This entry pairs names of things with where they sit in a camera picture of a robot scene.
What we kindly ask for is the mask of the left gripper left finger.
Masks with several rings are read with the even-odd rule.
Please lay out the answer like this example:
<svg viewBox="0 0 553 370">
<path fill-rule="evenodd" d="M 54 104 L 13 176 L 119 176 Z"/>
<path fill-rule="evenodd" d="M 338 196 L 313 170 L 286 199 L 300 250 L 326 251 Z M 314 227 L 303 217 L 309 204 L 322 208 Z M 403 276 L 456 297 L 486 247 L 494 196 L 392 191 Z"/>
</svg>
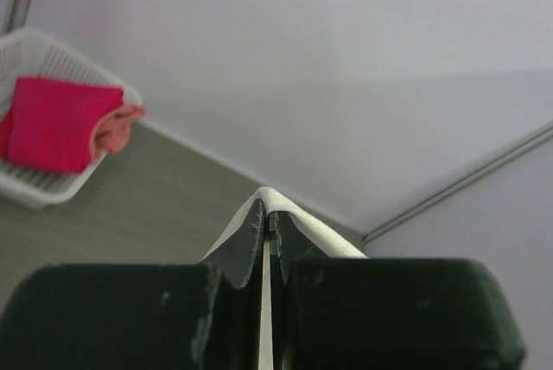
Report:
<svg viewBox="0 0 553 370">
<path fill-rule="evenodd" d="M 1 314 L 4 369 L 255 369 L 264 205 L 195 265 L 64 264 L 25 277 Z"/>
</svg>

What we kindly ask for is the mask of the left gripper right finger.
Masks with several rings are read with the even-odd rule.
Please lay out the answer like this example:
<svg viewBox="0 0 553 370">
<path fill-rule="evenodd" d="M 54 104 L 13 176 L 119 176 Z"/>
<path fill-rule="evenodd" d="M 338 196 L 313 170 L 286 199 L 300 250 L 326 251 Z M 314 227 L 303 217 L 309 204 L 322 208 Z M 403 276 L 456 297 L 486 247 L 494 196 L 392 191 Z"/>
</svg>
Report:
<svg viewBox="0 0 553 370">
<path fill-rule="evenodd" d="M 481 262 L 334 257 L 284 212 L 268 232 L 274 368 L 523 367 L 523 337 Z"/>
</svg>

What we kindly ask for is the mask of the white and green t-shirt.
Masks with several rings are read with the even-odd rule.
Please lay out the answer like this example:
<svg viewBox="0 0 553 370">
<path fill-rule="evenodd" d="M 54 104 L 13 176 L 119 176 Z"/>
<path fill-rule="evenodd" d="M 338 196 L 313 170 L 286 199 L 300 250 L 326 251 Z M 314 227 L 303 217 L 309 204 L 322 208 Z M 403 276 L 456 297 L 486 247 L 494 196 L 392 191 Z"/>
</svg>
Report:
<svg viewBox="0 0 553 370">
<path fill-rule="evenodd" d="M 269 187 L 258 188 L 201 258 L 238 289 L 260 285 L 255 369 L 281 369 L 283 289 L 289 264 L 312 258 L 365 258 L 354 244 Z"/>
</svg>

